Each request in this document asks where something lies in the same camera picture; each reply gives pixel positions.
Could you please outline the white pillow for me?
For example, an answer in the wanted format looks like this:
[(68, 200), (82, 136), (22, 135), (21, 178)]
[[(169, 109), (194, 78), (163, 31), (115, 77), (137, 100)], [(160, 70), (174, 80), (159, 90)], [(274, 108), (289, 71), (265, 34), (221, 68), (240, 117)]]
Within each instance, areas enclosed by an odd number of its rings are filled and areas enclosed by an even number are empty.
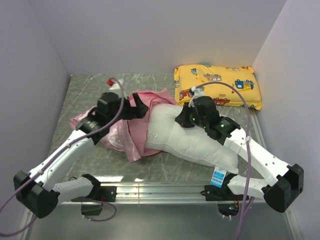
[(152, 107), (144, 147), (170, 153), (178, 158), (207, 167), (219, 167), (238, 174), (238, 155), (218, 141), (211, 139), (198, 127), (183, 128), (175, 118), (182, 107), (157, 104)]

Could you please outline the pink pillowcase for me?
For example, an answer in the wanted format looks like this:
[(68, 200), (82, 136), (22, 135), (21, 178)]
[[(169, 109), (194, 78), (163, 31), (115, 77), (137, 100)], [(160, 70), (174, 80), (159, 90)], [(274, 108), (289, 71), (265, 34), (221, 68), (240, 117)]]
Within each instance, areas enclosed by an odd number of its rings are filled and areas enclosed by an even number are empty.
[[(176, 100), (171, 96), (168, 89), (161, 91), (137, 91), (142, 102), (152, 109), (158, 104), (176, 105)], [(158, 154), (159, 150), (145, 147), (148, 136), (148, 124), (150, 113), (142, 119), (119, 120), (114, 123), (99, 142), (106, 147), (119, 152), (124, 152), (130, 162), (135, 162), (142, 157)]]

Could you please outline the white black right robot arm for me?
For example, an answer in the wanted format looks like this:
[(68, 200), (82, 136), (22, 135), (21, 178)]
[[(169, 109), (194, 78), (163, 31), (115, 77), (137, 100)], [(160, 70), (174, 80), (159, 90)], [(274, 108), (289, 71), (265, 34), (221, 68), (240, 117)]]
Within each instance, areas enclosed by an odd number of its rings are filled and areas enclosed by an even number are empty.
[(265, 200), (273, 210), (283, 213), (302, 193), (304, 169), (278, 159), (247, 136), (237, 122), (219, 114), (211, 97), (200, 96), (192, 103), (184, 103), (175, 121), (183, 128), (202, 128), (209, 138), (247, 160), (261, 175), (261, 179), (247, 180), (216, 168), (211, 179), (216, 201), (231, 200), (247, 193), (250, 197)]

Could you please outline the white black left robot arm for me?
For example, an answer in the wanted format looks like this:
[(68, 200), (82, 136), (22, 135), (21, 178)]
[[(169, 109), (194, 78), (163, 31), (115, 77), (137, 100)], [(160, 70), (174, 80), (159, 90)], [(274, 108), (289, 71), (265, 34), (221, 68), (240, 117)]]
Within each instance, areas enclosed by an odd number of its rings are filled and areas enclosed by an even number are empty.
[(39, 219), (47, 217), (58, 204), (82, 198), (98, 201), (103, 197), (101, 182), (90, 174), (59, 183), (59, 179), (87, 150), (94, 147), (111, 126), (120, 120), (142, 119), (149, 107), (137, 93), (134, 105), (127, 97), (105, 92), (72, 131), (68, 139), (46, 160), (28, 173), (19, 171), (13, 178), (16, 199)]

